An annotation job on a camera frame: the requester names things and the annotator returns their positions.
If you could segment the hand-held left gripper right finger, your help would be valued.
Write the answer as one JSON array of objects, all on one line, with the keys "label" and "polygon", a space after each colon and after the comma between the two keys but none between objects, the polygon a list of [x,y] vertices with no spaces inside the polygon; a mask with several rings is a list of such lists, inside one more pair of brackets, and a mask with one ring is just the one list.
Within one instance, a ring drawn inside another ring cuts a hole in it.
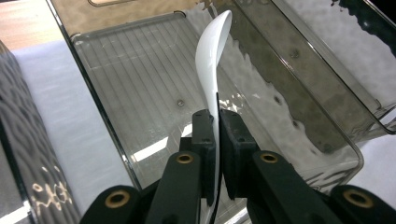
[{"label": "hand-held left gripper right finger", "polygon": [[248,195],[249,168],[252,154],[259,150],[241,116],[233,111],[220,110],[220,149],[222,171],[230,199]]}]

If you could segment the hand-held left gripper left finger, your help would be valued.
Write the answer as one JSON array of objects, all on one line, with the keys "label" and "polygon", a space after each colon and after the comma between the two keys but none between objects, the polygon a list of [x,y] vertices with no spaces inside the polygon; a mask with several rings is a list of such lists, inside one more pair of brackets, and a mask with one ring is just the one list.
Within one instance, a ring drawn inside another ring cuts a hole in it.
[{"label": "hand-held left gripper left finger", "polygon": [[180,138],[180,151],[190,151],[201,158],[202,193],[207,200],[215,198],[216,189],[216,141],[212,123],[209,110],[199,110],[192,115],[191,137]]}]

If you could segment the transparent grey plastic bin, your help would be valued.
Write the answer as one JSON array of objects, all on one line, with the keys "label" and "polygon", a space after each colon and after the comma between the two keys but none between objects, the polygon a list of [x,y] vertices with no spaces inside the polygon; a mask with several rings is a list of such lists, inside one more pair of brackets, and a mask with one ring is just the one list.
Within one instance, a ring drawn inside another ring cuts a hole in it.
[{"label": "transparent grey plastic bin", "polygon": [[236,0],[347,130],[396,134],[396,23],[370,0]]},{"label": "transparent grey plastic bin", "polygon": [[[207,107],[195,52],[213,9],[201,0],[50,0],[134,182],[158,180],[192,116]],[[300,116],[228,35],[219,105],[239,114],[262,149],[284,156],[323,193],[362,166],[355,146],[316,105]]]},{"label": "transparent grey plastic bin", "polygon": [[63,170],[21,67],[0,41],[0,144],[35,224],[78,224]]}]

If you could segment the white ceramic spoon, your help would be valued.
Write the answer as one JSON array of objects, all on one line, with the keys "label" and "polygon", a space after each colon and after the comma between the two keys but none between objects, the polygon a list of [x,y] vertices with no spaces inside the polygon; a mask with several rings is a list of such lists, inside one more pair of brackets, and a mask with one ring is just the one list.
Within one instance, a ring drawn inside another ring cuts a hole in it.
[{"label": "white ceramic spoon", "polygon": [[207,201],[205,224],[212,224],[216,217],[221,186],[220,147],[219,147],[219,87],[217,67],[224,50],[232,23],[233,13],[225,11],[213,19],[203,30],[195,52],[196,72],[205,93],[210,115],[213,117],[212,130],[215,141],[213,202]]}]

